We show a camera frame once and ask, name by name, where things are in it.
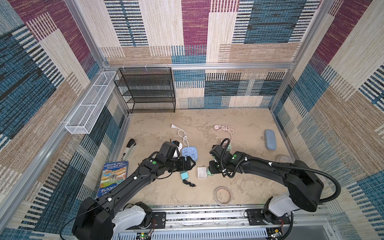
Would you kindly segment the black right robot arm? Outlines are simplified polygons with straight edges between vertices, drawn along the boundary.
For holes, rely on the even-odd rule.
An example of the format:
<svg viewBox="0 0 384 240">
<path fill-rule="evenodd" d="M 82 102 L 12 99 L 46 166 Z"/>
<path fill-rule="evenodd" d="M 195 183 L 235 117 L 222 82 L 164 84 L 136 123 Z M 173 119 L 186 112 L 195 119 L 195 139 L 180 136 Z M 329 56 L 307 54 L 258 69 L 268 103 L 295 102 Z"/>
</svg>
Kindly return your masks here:
<svg viewBox="0 0 384 240">
<path fill-rule="evenodd" d="M 230 139 L 214 145 L 210 155 L 209 170 L 212 174 L 234 178 L 236 173 L 263 177 L 284 185 L 287 192 L 270 197 L 261 210 L 261 218 L 266 224 L 273 224 L 287 213 L 297 210 L 315 212 L 318 204 L 335 200 L 341 193 L 341 185 L 331 175 L 311 169 L 306 163 L 296 160 L 293 163 L 279 163 L 253 157 L 243 152 L 231 154 L 227 148 Z"/>
</svg>

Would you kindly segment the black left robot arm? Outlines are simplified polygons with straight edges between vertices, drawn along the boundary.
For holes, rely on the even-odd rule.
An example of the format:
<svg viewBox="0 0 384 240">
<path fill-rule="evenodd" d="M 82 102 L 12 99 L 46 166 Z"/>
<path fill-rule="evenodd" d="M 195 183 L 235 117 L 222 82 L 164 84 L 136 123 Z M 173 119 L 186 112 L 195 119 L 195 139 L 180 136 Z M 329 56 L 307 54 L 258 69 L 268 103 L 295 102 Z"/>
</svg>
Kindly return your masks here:
<svg viewBox="0 0 384 240">
<path fill-rule="evenodd" d="M 122 207 L 165 172 L 189 171 L 195 165 L 191 157 L 175 158 L 173 154 L 152 153 L 113 190 L 82 202 L 72 234 L 78 240 L 110 240 L 128 228 L 149 223 L 152 210 L 146 204 L 138 202 L 128 210 L 122 210 Z"/>
</svg>

